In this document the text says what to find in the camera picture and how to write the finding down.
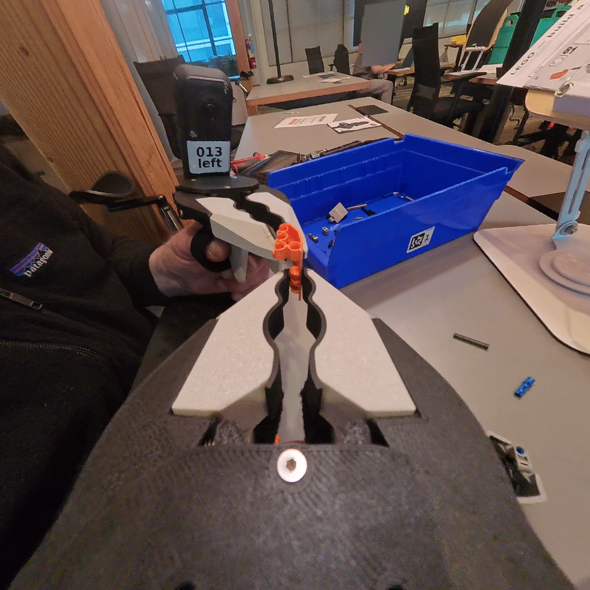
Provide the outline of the white paper with red print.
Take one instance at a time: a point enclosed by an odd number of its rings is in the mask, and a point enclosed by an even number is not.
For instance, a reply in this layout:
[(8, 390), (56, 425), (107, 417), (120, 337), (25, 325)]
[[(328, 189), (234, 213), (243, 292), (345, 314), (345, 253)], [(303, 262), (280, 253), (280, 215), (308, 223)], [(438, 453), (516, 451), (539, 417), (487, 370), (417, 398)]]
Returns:
[(274, 126), (274, 129), (297, 129), (312, 126), (331, 125), (336, 113), (314, 114), (311, 116), (288, 116)]

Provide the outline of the printed leaflet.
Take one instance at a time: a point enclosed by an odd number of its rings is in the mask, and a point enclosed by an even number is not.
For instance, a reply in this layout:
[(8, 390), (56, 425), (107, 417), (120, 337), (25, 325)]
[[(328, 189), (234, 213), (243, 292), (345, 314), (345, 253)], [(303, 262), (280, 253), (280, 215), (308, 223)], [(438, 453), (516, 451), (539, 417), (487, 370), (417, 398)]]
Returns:
[(328, 127), (339, 135), (353, 133), (357, 131), (375, 129), (381, 127), (381, 123), (372, 120), (368, 116), (356, 117), (354, 119), (334, 121), (328, 124)]

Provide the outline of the wood-edged grey desk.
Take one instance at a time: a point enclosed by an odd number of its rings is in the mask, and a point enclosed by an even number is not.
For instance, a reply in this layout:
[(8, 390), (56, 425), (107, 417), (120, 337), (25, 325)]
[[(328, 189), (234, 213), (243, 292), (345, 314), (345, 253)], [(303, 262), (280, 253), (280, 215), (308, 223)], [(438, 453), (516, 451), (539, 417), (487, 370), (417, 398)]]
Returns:
[(327, 80), (319, 76), (298, 77), (279, 84), (258, 85), (246, 98), (247, 114), (257, 115), (260, 106), (293, 108), (343, 101), (369, 87), (369, 80), (352, 76)]

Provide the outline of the person's left forearm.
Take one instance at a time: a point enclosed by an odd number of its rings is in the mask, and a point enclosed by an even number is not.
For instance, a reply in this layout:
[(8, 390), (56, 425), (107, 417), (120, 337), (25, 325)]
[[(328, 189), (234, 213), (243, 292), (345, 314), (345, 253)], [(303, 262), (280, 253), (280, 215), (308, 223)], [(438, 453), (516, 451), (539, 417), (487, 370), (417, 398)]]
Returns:
[(168, 298), (157, 287), (149, 266), (155, 246), (114, 234), (90, 218), (80, 222), (80, 228), (94, 251), (118, 275), (134, 303), (144, 307), (168, 304)]

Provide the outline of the grey toy brick assembly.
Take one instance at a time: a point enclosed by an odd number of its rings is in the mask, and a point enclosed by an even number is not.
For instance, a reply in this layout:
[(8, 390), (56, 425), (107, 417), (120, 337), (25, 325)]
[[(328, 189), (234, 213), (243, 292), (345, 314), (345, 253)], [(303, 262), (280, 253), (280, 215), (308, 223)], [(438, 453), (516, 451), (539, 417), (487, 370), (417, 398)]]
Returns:
[(534, 472), (525, 448), (512, 444), (510, 440), (491, 431), (488, 431), (486, 436), (492, 442), (505, 468), (518, 502), (521, 505), (532, 505), (547, 501), (541, 478)]

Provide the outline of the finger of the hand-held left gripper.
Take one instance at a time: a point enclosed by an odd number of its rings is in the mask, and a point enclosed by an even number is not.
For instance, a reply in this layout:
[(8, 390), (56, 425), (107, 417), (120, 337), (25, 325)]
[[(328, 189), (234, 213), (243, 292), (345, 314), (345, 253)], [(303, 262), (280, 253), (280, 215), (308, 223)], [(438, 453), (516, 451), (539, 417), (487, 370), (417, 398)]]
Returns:
[(264, 221), (267, 225), (272, 227), (275, 232), (278, 231), (280, 224), (291, 224), (294, 226), (301, 235), (303, 258), (307, 258), (308, 247), (306, 234), (299, 223), (290, 201), (283, 193), (280, 191), (255, 191), (247, 195), (247, 200), (251, 203), (258, 203), (266, 207), (269, 211), (267, 214), (256, 213), (253, 214), (253, 217), (256, 220)]
[(273, 260), (274, 237), (266, 223), (237, 209), (230, 198), (202, 196), (195, 202), (209, 213), (213, 236), (231, 245), (231, 262), (246, 262), (250, 253)]

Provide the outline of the blue plastic bin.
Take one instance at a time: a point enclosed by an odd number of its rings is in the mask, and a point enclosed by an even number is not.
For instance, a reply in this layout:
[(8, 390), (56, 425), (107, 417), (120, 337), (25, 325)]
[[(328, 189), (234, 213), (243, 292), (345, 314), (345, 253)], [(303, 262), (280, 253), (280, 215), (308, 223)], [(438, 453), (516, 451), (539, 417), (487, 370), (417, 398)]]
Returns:
[(269, 187), (291, 202), (307, 265), (343, 288), (477, 231), (523, 162), (405, 135), (271, 172)]

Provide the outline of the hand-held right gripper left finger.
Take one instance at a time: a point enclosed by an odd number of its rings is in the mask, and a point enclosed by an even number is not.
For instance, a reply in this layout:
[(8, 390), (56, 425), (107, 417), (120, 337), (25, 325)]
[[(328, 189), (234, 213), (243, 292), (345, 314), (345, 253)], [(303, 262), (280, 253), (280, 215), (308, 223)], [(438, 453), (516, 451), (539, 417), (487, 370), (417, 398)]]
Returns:
[(276, 273), (214, 321), (172, 404), (178, 416), (221, 418), (274, 440), (283, 410), (280, 357), (289, 273)]

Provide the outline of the black office chair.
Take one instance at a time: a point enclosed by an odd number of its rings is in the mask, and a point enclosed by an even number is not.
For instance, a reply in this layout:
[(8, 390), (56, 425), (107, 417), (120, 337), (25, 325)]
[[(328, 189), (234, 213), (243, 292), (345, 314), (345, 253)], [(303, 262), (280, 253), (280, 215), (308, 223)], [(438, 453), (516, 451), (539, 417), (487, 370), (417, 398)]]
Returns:
[(152, 62), (134, 62), (137, 73), (162, 120), (172, 153), (178, 159), (182, 158), (182, 148), (179, 139), (173, 72), (184, 63), (183, 55)]
[(412, 32), (414, 56), (414, 86), (407, 110), (424, 119), (447, 127), (467, 114), (470, 124), (475, 125), (483, 103), (466, 100), (466, 86), (481, 72), (468, 71), (443, 80), (444, 70), (439, 60), (439, 23), (414, 28)]

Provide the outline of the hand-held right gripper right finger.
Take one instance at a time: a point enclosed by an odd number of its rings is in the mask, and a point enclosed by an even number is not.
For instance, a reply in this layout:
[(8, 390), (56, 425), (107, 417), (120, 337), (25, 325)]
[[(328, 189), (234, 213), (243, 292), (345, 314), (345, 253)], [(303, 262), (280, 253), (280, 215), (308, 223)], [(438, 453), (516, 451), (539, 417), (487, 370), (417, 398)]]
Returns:
[(306, 379), (306, 441), (338, 441), (348, 427), (413, 417), (417, 406), (373, 318), (306, 270), (306, 328), (314, 337)]

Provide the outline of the person's left hand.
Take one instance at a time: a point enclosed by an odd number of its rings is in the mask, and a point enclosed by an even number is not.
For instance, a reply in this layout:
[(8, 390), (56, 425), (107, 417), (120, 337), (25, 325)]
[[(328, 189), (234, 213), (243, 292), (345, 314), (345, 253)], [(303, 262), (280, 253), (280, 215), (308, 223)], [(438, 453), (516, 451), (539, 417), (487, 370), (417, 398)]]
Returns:
[(178, 297), (229, 293), (239, 301), (269, 278), (267, 260), (252, 254), (248, 257), (244, 283), (237, 281), (230, 270), (213, 273), (203, 268), (190, 252), (192, 239), (201, 228), (200, 223), (191, 221), (152, 252), (149, 268), (162, 294)]

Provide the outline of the grid window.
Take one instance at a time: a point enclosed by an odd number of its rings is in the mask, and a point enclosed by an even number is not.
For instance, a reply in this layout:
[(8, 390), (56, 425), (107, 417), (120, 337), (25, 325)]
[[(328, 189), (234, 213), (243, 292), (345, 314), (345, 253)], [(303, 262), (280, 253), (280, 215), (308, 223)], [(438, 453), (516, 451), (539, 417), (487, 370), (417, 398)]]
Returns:
[(162, 1), (177, 52), (187, 62), (235, 56), (225, 1)]

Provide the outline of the black stand with round base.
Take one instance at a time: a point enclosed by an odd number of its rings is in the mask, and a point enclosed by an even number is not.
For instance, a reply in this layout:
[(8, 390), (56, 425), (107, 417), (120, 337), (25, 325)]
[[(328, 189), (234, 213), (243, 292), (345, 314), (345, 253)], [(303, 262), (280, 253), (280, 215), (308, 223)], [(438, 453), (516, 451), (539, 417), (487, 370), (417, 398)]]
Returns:
[(269, 5), (269, 19), (271, 24), (271, 34), (273, 39), (273, 47), (274, 47), (274, 55), (276, 60), (276, 70), (277, 75), (274, 77), (269, 77), (267, 79), (268, 85), (277, 85), (282, 83), (289, 83), (294, 81), (294, 76), (291, 74), (282, 75), (281, 73), (281, 64), (280, 64), (280, 56), (279, 56), (279, 49), (278, 49), (278, 39), (277, 39), (277, 31), (276, 31), (276, 21), (274, 16), (274, 6), (273, 1), (268, 0)]

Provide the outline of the white printed instruction sheet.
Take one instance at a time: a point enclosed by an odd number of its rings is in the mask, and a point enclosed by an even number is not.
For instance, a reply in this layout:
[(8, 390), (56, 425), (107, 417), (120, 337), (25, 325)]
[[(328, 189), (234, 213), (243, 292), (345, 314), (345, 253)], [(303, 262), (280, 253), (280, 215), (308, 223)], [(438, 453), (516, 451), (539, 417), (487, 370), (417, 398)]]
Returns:
[(496, 84), (556, 92), (588, 63), (589, 1), (578, 1)]

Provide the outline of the wood-backed white chair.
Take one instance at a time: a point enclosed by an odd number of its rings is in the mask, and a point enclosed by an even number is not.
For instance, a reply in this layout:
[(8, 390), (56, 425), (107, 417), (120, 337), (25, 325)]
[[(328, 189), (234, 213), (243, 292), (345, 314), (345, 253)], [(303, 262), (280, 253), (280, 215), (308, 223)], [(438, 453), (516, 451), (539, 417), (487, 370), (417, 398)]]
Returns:
[(492, 48), (512, 1), (489, 1), (471, 26), (462, 48), (460, 70), (477, 70)]

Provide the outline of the orange brick connector piece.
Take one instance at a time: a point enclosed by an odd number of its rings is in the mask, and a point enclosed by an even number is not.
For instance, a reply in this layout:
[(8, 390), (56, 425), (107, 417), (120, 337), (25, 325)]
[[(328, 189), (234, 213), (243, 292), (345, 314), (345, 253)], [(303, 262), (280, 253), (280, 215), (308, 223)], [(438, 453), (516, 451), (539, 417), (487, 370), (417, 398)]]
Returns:
[(301, 300), (304, 259), (303, 237), (294, 225), (283, 223), (279, 226), (272, 255), (277, 262), (291, 262), (291, 268), (289, 269), (290, 289)]

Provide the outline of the black wall monitor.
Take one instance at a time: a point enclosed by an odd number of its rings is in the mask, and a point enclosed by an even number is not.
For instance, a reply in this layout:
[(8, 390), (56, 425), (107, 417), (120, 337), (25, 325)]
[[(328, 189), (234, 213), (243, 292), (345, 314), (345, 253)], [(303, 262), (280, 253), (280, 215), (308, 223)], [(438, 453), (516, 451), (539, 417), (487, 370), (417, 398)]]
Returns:
[[(358, 46), (362, 29), (365, 6), (380, 4), (386, 1), (355, 1), (353, 13), (353, 37), (352, 45)], [(400, 47), (406, 38), (411, 38), (414, 28), (423, 26), (427, 1), (404, 1), (404, 16), (401, 28)]]

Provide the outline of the small loose brick parts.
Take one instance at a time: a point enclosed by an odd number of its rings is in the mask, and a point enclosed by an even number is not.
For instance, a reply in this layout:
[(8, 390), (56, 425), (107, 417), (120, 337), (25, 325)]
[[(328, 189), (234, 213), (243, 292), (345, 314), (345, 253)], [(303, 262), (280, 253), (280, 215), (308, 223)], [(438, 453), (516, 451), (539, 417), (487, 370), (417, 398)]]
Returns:
[(415, 199), (402, 193), (390, 192), (379, 198), (369, 201), (363, 200), (350, 206), (343, 203), (336, 204), (325, 218), (308, 222), (304, 227), (307, 244), (317, 246), (328, 254), (336, 241), (337, 234), (346, 226), (354, 225), (374, 215), (384, 213), (400, 207), (406, 203), (412, 203)]

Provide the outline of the black zipper pouch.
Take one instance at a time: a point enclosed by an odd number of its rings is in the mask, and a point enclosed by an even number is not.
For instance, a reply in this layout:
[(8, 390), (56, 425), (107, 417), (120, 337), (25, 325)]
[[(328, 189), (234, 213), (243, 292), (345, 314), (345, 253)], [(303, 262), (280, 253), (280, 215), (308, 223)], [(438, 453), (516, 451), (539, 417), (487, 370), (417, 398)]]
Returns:
[(245, 171), (244, 176), (256, 179), (260, 184), (267, 185), (269, 174), (274, 171), (300, 163), (301, 154), (279, 150), (259, 161)]

